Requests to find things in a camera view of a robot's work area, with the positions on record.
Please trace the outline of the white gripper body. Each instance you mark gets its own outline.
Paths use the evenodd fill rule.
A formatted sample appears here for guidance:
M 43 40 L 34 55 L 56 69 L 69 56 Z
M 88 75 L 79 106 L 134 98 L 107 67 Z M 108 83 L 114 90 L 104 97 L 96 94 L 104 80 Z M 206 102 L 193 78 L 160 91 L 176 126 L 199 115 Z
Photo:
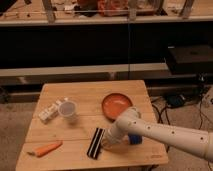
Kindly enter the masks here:
M 105 140 L 109 145 L 118 144 L 122 141 L 126 132 L 118 128 L 117 126 L 112 126 L 105 133 Z

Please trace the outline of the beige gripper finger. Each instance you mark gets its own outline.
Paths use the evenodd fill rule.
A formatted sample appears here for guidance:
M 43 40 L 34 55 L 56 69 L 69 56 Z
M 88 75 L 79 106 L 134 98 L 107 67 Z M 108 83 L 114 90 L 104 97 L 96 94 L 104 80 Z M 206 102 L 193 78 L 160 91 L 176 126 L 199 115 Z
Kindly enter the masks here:
M 124 140 L 122 140 L 122 142 L 123 142 L 123 144 L 130 145 L 129 139 L 124 139 Z
M 104 148 L 104 149 L 109 149 L 110 148 L 110 143 L 107 141 L 107 140 L 103 140 L 101 142 L 101 146 Z

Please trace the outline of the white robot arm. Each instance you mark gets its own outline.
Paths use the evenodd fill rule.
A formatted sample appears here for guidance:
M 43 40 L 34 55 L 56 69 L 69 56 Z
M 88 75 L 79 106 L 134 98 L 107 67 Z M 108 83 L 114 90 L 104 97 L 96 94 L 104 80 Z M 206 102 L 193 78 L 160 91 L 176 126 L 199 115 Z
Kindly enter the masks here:
M 135 107 L 129 107 L 105 131 L 101 145 L 110 148 L 127 134 L 150 138 L 213 163 L 213 132 L 148 122 Z

